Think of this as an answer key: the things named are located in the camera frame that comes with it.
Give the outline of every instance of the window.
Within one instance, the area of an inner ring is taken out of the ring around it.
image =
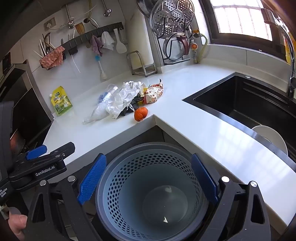
[[[211,42],[259,50],[286,60],[277,27],[264,23],[261,0],[200,0]]]

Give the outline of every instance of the faucet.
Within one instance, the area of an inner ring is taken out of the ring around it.
[[[295,62],[295,51],[294,51],[293,43],[288,34],[289,30],[284,25],[281,19],[276,18],[274,16],[272,11],[266,8],[261,8],[260,10],[263,15],[264,22],[269,25],[278,27],[281,33],[284,35],[285,39],[287,40],[289,50],[290,50],[290,57],[291,57],[291,77],[288,81],[287,96],[289,99],[293,99],[295,88],[296,88],[296,62]]]

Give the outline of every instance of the snack wrapper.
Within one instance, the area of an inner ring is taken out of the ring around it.
[[[163,94],[163,84],[161,80],[159,84],[151,85],[145,90],[144,103],[155,103]]]

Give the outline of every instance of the window frame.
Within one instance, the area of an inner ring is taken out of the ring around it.
[[[282,34],[277,27],[270,26],[272,41],[244,34],[220,33],[211,1],[199,0],[199,2],[205,15],[211,43],[259,50],[286,61],[286,48],[281,44]],[[264,8],[270,9],[264,2],[262,4]]]

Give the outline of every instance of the pink towel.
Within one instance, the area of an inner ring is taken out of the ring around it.
[[[92,46],[92,50],[97,55],[100,55],[101,57],[103,56],[103,52],[101,51],[101,48],[103,47],[103,43],[94,35],[91,38],[91,46]]]
[[[65,49],[62,46],[57,47],[49,54],[45,55],[42,59],[39,60],[40,64],[44,68],[51,68],[54,66],[61,65],[63,63],[63,51]]]

